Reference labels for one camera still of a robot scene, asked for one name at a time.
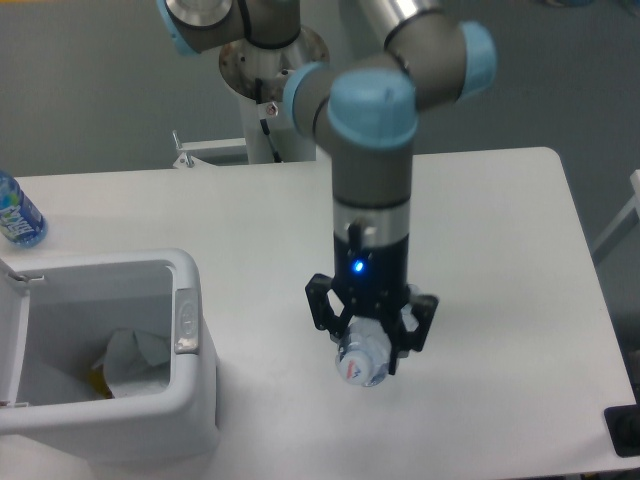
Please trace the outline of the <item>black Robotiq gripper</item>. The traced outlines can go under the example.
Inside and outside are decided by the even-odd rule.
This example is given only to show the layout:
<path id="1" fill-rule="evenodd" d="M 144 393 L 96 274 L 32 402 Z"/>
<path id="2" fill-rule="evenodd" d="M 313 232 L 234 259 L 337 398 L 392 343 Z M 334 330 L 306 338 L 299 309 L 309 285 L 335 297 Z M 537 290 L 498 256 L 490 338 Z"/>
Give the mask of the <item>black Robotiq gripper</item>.
<path id="1" fill-rule="evenodd" d="M 379 320 L 391 344 L 388 374 L 410 351 L 421 352 L 439 305 L 430 294 L 407 293 L 409 237 L 353 253 L 346 241 L 334 241 L 334 277 L 316 273 L 305 287 L 315 328 L 339 344 L 353 317 Z M 343 308 L 336 314 L 329 292 Z"/>

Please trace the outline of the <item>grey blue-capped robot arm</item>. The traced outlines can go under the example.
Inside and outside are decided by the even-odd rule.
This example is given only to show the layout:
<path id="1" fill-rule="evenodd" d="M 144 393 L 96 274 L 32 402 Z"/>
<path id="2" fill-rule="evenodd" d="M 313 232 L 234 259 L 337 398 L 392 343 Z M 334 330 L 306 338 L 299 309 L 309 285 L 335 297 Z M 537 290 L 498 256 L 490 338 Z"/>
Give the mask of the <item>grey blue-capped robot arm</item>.
<path id="1" fill-rule="evenodd" d="M 374 386 L 424 347 L 438 300 L 407 281 L 413 144 L 421 111 L 487 89 L 497 70 L 490 32 L 448 19 L 437 1 L 365 1 L 381 54 L 337 71 L 301 60 L 296 1 L 161 1 L 176 49 L 219 48 L 239 61 L 233 88 L 287 114 L 332 161 L 333 276 L 305 292 L 337 368 Z"/>

